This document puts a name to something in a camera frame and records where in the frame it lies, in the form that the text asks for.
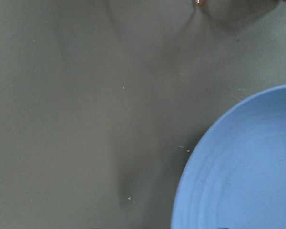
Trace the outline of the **blue round plate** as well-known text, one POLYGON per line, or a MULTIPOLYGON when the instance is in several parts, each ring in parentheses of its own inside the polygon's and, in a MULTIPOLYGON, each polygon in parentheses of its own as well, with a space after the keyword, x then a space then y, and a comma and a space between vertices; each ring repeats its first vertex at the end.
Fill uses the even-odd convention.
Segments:
POLYGON ((286 229, 286 85, 241 101, 203 135, 182 173, 173 229, 286 229))

